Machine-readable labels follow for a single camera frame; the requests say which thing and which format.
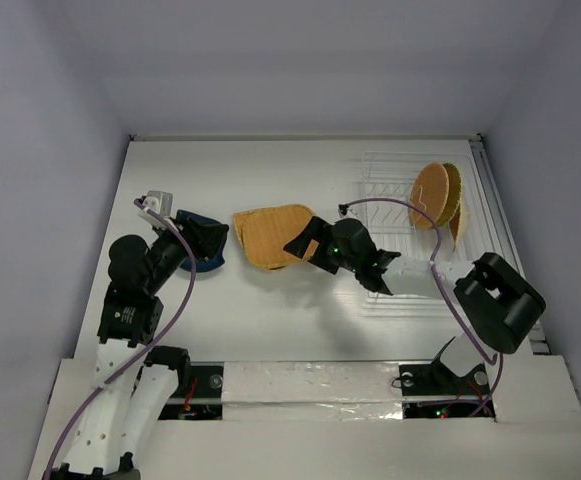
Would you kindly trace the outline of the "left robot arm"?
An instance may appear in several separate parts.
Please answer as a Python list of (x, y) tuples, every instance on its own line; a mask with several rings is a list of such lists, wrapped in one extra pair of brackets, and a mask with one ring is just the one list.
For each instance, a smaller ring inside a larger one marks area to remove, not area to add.
[(194, 387), (187, 350), (159, 342), (157, 294), (181, 265), (196, 274), (220, 261), (229, 227), (190, 212), (149, 216), (153, 244), (125, 235), (109, 248), (91, 391), (53, 447), (45, 479), (140, 478), (140, 453), (168, 399)]

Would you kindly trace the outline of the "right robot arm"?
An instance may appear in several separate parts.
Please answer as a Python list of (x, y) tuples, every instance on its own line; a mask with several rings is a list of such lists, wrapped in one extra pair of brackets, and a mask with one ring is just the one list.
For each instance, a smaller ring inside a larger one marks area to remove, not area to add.
[(376, 247), (365, 226), (344, 218), (329, 224), (312, 218), (285, 248), (331, 274), (351, 272), (367, 291), (440, 299), (462, 333), (423, 365), (401, 369), (404, 394), (457, 395), (489, 361), (515, 353), (546, 309), (546, 302), (504, 258), (486, 252), (472, 262), (436, 262)]

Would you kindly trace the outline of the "rounded square woven plate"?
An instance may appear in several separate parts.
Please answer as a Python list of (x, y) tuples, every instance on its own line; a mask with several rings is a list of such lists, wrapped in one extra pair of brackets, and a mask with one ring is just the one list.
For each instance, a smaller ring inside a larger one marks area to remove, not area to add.
[(305, 205), (288, 204), (234, 213), (232, 220), (246, 260), (257, 268), (276, 271), (312, 257), (315, 242), (302, 257), (287, 253), (284, 246), (303, 232), (314, 215)]

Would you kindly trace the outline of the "round bamboo green-rimmed plate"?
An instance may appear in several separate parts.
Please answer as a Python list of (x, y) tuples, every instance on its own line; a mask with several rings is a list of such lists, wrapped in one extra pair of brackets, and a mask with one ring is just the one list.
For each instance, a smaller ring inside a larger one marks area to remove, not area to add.
[(443, 163), (448, 176), (448, 196), (441, 216), (437, 220), (439, 227), (446, 226), (459, 210), (462, 198), (463, 181), (459, 168), (453, 163)]

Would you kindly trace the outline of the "triangular woven orange plate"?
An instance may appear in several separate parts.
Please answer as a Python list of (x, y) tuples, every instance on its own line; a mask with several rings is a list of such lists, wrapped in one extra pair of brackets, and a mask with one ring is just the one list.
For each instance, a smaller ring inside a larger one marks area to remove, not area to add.
[(283, 250), (283, 230), (279, 224), (280, 207), (260, 208), (233, 215), (236, 236), (246, 260), (254, 267), (275, 271), (290, 260)]

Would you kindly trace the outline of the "dark blue plate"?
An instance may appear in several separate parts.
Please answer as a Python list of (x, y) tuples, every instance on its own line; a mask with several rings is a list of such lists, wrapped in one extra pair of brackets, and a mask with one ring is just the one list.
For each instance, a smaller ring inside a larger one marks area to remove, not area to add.
[(229, 231), (227, 224), (187, 210), (178, 210), (175, 222), (182, 228), (182, 234), (192, 249), (198, 273), (211, 272), (225, 263), (223, 251)]

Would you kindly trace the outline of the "round orange woven plate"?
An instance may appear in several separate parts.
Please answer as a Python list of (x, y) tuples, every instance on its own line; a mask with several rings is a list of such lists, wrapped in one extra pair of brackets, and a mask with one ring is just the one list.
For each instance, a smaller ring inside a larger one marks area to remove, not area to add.
[(449, 222), (446, 205), (450, 194), (450, 179), (441, 163), (426, 165), (411, 189), (410, 203), (425, 212), (441, 227)]

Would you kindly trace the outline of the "small orange woven plate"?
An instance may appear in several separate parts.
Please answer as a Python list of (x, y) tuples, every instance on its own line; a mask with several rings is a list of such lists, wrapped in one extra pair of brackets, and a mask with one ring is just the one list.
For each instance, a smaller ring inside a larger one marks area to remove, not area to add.
[(453, 240), (453, 249), (456, 250), (468, 225), (468, 208), (464, 198), (461, 198), (458, 209), (449, 222), (449, 229)]

